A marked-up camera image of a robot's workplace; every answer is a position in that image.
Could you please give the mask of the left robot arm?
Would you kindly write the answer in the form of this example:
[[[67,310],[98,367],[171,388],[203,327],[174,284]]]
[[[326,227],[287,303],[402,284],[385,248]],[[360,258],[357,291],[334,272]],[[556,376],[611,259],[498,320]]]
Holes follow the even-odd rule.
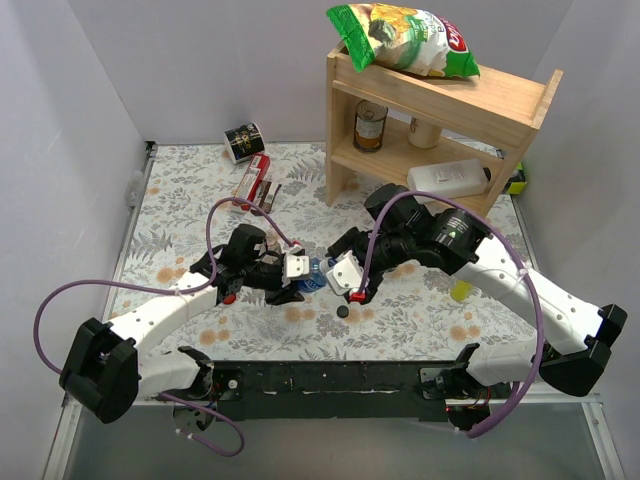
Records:
[[[236,227],[230,240],[205,253],[169,295],[157,296],[109,322],[94,318],[78,329],[62,368],[62,389],[101,422],[119,419],[144,397],[165,392],[189,400],[211,396],[213,362],[193,347],[150,357],[150,351],[194,317],[233,301],[244,287],[264,292],[269,305],[300,302],[299,281],[311,260],[294,245],[269,249],[263,230]]]

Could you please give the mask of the blue-label Pocari bottle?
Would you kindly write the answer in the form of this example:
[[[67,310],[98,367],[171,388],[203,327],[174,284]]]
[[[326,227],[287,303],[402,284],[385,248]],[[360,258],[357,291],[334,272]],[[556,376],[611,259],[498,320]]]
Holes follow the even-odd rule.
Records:
[[[335,263],[336,260],[331,257],[312,258],[309,276],[297,282],[298,290],[302,293],[312,293],[324,288],[327,285],[326,273]]]

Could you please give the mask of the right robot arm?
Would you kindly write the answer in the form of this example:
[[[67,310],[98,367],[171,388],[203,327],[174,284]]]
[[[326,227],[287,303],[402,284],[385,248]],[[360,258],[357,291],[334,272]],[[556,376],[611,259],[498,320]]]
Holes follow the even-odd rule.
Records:
[[[336,294],[367,304],[386,272],[416,261],[479,288],[544,337],[542,342],[465,346],[451,366],[427,381],[430,396],[471,398],[486,387],[523,382],[528,375],[575,397],[592,390],[626,322],[623,309],[578,299],[526,268],[473,215],[457,208],[432,214],[404,186],[380,187],[364,207],[381,223],[379,230],[353,227],[327,249],[336,262],[328,273]]]

